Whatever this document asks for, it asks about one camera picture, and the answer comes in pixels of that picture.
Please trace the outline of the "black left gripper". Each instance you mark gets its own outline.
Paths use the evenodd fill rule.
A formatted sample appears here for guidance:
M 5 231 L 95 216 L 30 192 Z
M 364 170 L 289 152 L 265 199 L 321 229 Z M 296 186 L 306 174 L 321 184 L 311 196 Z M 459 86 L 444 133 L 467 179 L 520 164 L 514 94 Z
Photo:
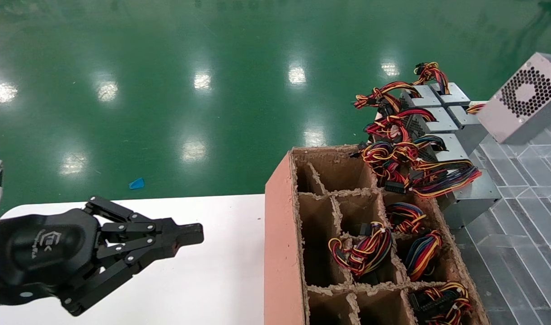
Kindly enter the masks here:
M 94 216 L 108 220 L 100 230 L 104 239 L 130 242 L 96 251 Z M 102 197 L 90 198 L 84 210 L 2 219 L 0 305 L 59 296 L 69 314 L 80 316 L 153 262 L 204 238 L 199 223 L 151 219 Z

